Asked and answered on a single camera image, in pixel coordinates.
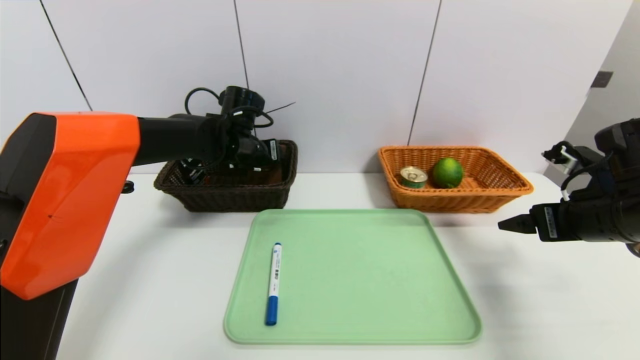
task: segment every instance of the can lid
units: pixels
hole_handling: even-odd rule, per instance
[[[427,181],[427,174],[417,167],[403,167],[400,170],[400,176],[412,183],[423,183]]]

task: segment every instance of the green citrus fruit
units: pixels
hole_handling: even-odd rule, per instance
[[[463,177],[465,177],[465,171],[462,165],[453,158],[442,158],[433,167],[432,180],[440,188],[455,188],[460,185]]]

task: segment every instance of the wicker basket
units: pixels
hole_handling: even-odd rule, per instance
[[[483,147],[389,146],[378,152],[391,197],[398,208],[432,213],[492,213],[509,201],[533,192],[533,186],[495,152]],[[438,189],[429,181],[422,189],[400,185],[400,169],[419,167],[431,172],[441,158],[462,164],[459,187]]]
[[[154,186],[176,199],[194,212],[256,212],[282,209],[287,203],[289,189],[296,179],[298,146],[290,140],[280,140],[281,166],[263,172],[262,178],[277,178],[276,183],[247,184],[238,172],[209,174],[207,184],[190,185],[178,170],[178,162],[168,162],[156,177]]]

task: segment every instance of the white table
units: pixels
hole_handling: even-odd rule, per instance
[[[254,213],[192,214],[130,176],[91,270],[80,279],[59,360],[633,359],[640,260],[620,243],[541,243],[499,220],[555,202],[536,191],[489,215],[428,215],[483,320],[465,346],[248,346],[222,328]],[[287,208],[392,208],[381,174],[298,174]]]

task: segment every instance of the green tray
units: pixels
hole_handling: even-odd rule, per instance
[[[276,242],[278,323],[266,326]],[[458,344],[481,332],[429,220],[410,209],[259,213],[224,327],[245,344]]]

